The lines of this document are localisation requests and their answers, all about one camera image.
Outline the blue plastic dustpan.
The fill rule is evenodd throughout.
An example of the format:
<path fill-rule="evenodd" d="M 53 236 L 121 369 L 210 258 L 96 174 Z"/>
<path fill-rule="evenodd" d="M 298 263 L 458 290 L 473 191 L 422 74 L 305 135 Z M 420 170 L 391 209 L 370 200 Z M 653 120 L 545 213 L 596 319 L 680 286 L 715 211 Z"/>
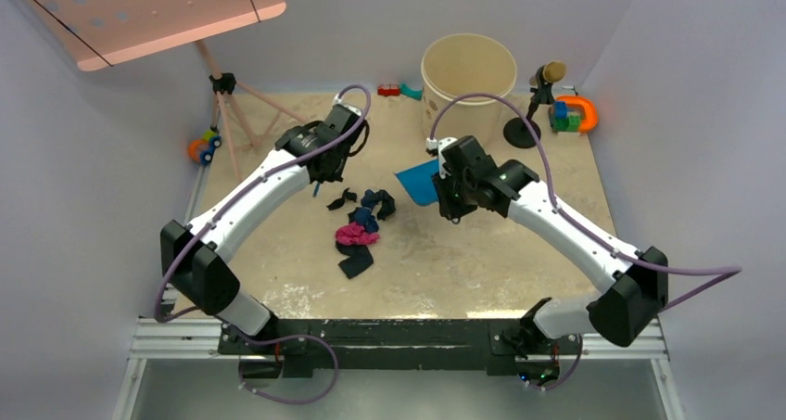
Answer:
<path fill-rule="evenodd" d="M 438 172 L 438 161 L 432 159 L 407 170 L 395 172 L 394 175 L 410 199 L 416 205 L 426 207 L 437 202 L 437 191 L 432 176 Z"/>

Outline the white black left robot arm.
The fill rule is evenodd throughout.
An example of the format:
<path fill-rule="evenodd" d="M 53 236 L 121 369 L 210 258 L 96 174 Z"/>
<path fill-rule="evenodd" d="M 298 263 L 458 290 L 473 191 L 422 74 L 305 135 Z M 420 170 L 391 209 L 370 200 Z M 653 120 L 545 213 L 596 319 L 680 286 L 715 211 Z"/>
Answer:
<path fill-rule="evenodd" d="M 226 197 L 188 223 L 160 231 L 162 274 L 194 306 L 236 327 L 252 353 L 273 348 L 274 313 L 242 288 L 229 263 L 278 207 L 312 183 L 339 182 L 367 108 L 336 100 L 322 121 L 282 134 L 261 165 Z"/>

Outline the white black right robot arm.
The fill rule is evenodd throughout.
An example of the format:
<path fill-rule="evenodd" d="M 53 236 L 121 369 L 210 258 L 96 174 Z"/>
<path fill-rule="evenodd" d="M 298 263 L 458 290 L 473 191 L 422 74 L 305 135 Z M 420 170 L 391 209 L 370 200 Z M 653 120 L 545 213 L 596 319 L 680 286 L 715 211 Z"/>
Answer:
<path fill-rule="evenodd" d="M 605 232 L 561 199 L 551 199 L 545 181 L 519 160 L 497 164 L 473 136 L 429 139 L 437 158 L 432 176 L 440 215 L 457 224 L 484 209 L 518 223 L 569 259 L 593 284 L 587 296 L 545 298 L 504 340 L 523 354 L 542 352 L 556 339 L 596 333 L 628 347 L 667 302 L 666 265 L 655 247 L 641 251 Z"/>

